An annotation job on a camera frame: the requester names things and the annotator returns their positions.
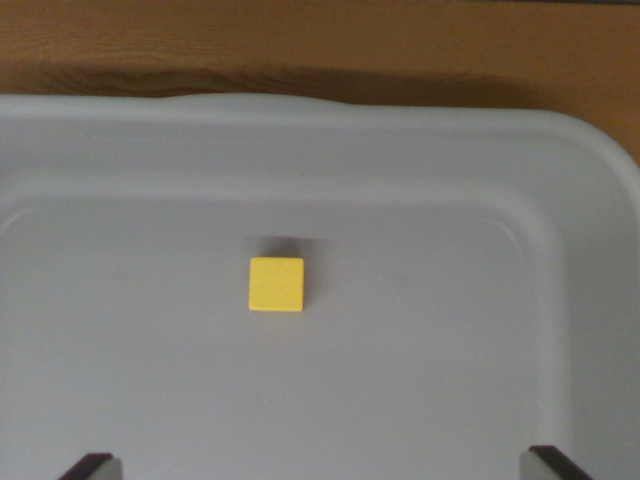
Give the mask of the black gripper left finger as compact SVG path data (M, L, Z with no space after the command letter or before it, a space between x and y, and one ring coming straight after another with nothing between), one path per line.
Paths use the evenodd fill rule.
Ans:
M122 480L122 460L111 453L87 453L59 480Z

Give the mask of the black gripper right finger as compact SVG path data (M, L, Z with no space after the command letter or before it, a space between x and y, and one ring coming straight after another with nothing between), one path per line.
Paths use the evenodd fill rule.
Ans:
M519 458L521 480L591 480L574 461L554 445L535 445Z

